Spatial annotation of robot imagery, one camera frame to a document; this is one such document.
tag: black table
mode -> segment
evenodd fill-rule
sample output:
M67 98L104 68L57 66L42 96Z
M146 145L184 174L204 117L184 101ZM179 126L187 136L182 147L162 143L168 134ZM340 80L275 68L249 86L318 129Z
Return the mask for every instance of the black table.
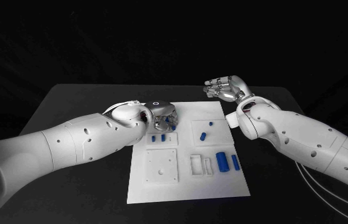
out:
M283 110L302 113L282 87L252 87ZM32 116L24 134L101 113L129 100L218 101L203 86L57 85ZM226 115L237 104L221 101ZM132 148L36 179L0 209L0 223L330 223L347 221L312 193L295 162L240 128L231 130L250 197L126 204Z

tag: blue cylinder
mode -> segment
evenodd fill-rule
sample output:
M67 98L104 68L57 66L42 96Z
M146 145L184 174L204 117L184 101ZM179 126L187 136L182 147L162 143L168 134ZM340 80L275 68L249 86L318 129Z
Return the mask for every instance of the blue cylinder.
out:
M240 164L239 164L239 160L237 160L237 156L233 155L233 161L234 161L234 169L240 170Z
M203 132L203 134L201 134L201 140L203 140L203 141L205 140L205 136L207 136L207 133Z
M227 155L226 152L218 152L217 153L217 160L218 160L218 165L220 165L220 172L229 172L230 167L227 163Z

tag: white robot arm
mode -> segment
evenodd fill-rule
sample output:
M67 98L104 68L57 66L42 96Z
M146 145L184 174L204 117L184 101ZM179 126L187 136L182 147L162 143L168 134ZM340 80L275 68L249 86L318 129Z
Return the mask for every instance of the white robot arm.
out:
M0 140L0 207L41 176L135 145L149 125L161 131L174 130L178 115L169 102L119 103L103 114L78 117L48 130Z
M291 159L348 184L347 136L322 122L281 110L252 93L240 77L213 79L205 85L208 97L239 104L237 111L227 115L230 127L240 126L250 140L269 140Z

